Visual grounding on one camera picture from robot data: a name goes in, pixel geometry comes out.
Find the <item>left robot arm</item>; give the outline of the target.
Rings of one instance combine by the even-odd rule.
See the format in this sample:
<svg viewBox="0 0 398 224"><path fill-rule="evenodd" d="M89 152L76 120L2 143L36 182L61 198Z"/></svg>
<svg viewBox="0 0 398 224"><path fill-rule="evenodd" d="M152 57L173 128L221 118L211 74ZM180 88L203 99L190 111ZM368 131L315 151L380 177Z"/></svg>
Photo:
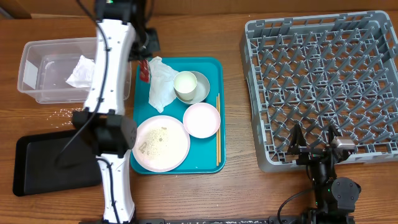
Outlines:
<svg viewBox="0 0 398 224"><path fill-rule="evenodd" d="M137 124L125 115L126 69L129 62L159 51L159 38L146 26L152 15L146 0L95 1L93 13L77 3L96 26L96 54L84 109L73 114L72 123L91 147L101 172L105 206L100 222L135 223L129 161Z"/></svg>

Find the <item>pink bowl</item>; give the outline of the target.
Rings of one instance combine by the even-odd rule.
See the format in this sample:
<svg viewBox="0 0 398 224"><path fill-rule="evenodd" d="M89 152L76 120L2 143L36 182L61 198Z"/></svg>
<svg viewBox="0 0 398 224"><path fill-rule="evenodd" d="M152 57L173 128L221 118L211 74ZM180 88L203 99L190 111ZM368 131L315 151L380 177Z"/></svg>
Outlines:
<svg viewBox="0 0 398 224"><path fill-rule="evenodd" d="M208 103L195 103L183 115L186 131L195 138L209 138L219 130L221 116L218 110Z"/></svg>

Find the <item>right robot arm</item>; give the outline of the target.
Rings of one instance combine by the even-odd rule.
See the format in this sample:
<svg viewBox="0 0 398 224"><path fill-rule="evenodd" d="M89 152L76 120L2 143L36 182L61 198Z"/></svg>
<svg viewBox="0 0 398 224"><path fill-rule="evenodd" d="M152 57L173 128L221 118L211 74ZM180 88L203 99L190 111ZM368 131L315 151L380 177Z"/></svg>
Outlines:
<svg viewBox="0 0 398 224"><path fill-rule="evenodd" d="M355 145L350 138L343 137L333 125L328 127L328 143L323 148L308 147L299 124L291 130L292 139L288 153L298 155L296 164L305 166L312 187L289 197L279 207L277 219L284 222L280 215L283 207L291 200L309 192L315 194L315 208L304 212L287 223L354 223L350 214L361 193L361 186L347 177L338 177L335 164L343 162L354 153Z"/></svg>

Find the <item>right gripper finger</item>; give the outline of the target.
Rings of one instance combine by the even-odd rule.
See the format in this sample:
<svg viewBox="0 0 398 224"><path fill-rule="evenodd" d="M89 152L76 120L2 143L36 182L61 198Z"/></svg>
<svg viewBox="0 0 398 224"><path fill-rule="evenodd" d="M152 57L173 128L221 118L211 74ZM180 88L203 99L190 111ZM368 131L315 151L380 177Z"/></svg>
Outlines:
<svg viewBox="0 0 398 224"><path fill-rule="evenodd" d="M287 153L291 155L299 155L307 150L307 142L304 138L301 126L296 123L291 129L292 139L288 147Z"/></svg>
<svg viewBox="0 0 398 224"><path fill-rule="evenodd" d="M334 124L328 126L328 144L331 146L335 137L341 137Z"/></svg>

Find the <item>white napkin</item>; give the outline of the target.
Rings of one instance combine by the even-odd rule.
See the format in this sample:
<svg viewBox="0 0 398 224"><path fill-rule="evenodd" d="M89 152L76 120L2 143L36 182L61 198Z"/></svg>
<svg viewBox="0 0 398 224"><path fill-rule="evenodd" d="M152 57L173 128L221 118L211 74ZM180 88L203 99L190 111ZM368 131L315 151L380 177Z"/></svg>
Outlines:
<svg viewBox="0 0 398 224"><path fill-rule="evenodd" d="M161 57L155 57L149 62L150 90L149 104L159 113L176 99L174 78L178 71L164 64Z"/></svg>
<svg viewBox="0 0 398 224"><path fill-rule="evenodd" d="M81 55L72 74L66 80L66 83L75 88L89 88L91 86L94 70L94 60Z"/></svg>

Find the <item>red wrapper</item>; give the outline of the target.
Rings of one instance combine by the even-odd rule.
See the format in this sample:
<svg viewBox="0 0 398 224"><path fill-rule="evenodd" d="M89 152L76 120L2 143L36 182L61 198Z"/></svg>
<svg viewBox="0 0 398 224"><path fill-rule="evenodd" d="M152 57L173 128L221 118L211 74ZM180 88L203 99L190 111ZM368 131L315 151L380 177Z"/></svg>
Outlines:
<svg viewBox="0 0 398 224"><path fill-rule="evenodd" d="M139 78L145 83L150 82L150 66L147 59L139 61Z"/></svg>

